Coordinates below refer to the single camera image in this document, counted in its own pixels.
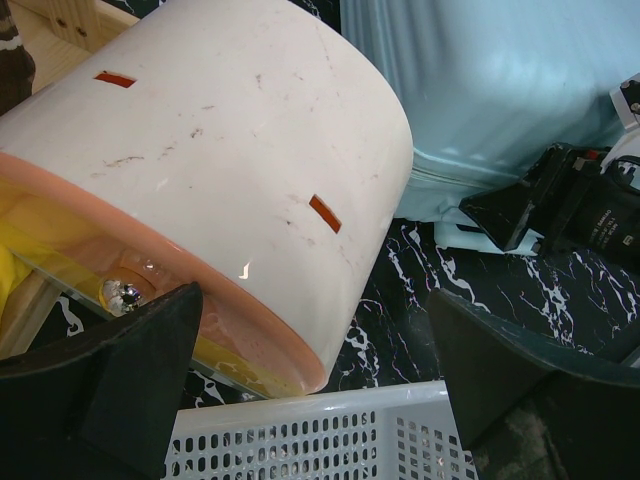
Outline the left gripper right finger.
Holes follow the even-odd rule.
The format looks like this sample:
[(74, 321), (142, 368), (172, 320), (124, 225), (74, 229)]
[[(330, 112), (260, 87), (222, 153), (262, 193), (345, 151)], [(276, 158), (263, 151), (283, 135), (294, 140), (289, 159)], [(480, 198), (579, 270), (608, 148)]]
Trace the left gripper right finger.
[(639, 371), (447, 290), (428, 315), (461, 445), (482, 479), (636, 479)]

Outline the light blue ribbed suitcase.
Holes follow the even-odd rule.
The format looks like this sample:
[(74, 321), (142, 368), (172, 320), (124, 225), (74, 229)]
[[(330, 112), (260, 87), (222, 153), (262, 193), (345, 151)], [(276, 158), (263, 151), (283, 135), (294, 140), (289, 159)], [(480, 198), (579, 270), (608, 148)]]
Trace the light blue ribbed suitcase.
[(442, 248), (495, 253), (463, 198), (516, 182), (554, 143), (623, 134), (610, 94), (639, 71), (635, 1), (345, 1), (340, 13), (410, 124), (396, 214), (432, 224)]

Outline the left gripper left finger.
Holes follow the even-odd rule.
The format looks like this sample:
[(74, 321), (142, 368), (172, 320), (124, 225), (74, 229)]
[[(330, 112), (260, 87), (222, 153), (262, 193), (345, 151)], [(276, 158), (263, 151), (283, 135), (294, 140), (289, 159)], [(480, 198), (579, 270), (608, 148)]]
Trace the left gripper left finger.
[(1, 362), (4, 479), (158, 479), (203, 307), (197, 283)]

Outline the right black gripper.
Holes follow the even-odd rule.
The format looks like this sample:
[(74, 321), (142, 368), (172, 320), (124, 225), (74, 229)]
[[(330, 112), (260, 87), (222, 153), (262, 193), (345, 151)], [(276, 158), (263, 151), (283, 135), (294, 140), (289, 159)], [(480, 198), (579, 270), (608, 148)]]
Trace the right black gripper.
[[(502, 253), (588, 249), (639, 272), (639, 157), (610, 163), (603, 149), (554, 144), (515, 183), (463, 198), (459, 210)], [(543, 170), (553, 173), (548, 180)], [(541, 184), (545, 187), (543, 196)]]

